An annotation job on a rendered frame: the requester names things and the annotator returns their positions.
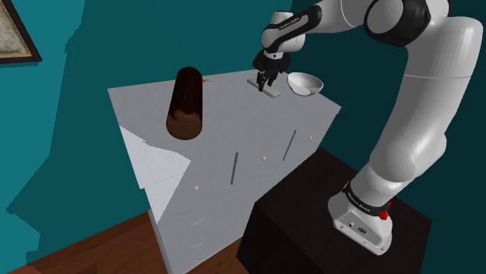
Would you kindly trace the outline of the dark framed wall picture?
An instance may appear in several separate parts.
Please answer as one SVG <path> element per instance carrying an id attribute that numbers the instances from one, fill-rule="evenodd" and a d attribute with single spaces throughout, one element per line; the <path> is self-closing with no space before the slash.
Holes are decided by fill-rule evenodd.
<path id="1" fill-rule="evenodd" d="M 0 65 L 40 62 L 42 57 L 11 0 L 0 0 Z"/>

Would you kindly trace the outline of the white bowl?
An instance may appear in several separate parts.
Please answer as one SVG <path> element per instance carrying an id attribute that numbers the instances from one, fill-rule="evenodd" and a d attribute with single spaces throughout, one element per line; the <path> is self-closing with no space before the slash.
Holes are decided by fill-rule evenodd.
<path id="1" fill-rule="evenodd" d="M 292 72 L 287 77 L 287 83 L 291 90 L 302 97 L 308 97 L 320 92 L 323 88 L 322 81 L 304 72 Z"/>

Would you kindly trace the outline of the black robot stand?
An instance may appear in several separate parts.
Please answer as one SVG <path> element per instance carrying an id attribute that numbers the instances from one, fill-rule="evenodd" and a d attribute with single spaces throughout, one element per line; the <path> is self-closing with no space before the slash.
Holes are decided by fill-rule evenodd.
<path id="1" fill-rule="evenodd" d="M 328 201 L 357 172 L 324 149 L 253 206 L 237 252 L 249 274 L 421 274 L 431 220 L 391 201 L 391 248 L 374 255 L 333 225 Z"/>

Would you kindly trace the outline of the flat grey rectangular slab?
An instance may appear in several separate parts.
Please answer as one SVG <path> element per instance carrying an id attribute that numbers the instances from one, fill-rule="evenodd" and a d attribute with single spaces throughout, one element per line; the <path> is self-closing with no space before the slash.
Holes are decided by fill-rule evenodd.
<path id="1" fill-rule="evenodd" d="M 247 79 L 247 82 L 250 85 L 254 86 L 257 90 L 259 90 L 259 85 L 256 82 L 256 78 L 255 77 L 248 78 Z M 266 95 L 268 95 L 269 97 L 272 97 L 272 98 L 275 98 L 275 97 L 278 97 L 278 96 L 281 95 L 280 92 L 276 91 L 273 87 L 269 86 L 267 83 L 265 83 L 263 85 L 262 92 L 265 93 Z"/>

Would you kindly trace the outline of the grey chest of drawers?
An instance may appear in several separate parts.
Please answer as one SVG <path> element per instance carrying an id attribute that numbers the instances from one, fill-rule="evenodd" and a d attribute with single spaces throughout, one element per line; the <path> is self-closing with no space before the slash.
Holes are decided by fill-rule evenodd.
<path id="1" fill-rule="evenodd" d="M 252 70 L 207 76 L 201 133 L 166 129 L 171 81 L 109 91 L 168 274 L 186 274 L 245 231 L 253 204 L 312 155 L 338 114 L 321 94 L 295 94 L 280 75 L 269 97 Z"/>

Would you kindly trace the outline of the dark brown cylinder vase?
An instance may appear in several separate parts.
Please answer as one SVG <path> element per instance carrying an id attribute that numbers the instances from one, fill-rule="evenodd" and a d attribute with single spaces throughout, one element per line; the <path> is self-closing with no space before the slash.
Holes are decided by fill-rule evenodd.
<path id="1" fill-rule="evenodd" d="M 202 91 L 203 77 L 196 68 L 178 71 L 166 120 L 168 132 L 176 139 L 194 139 L 202 131 Z"/>

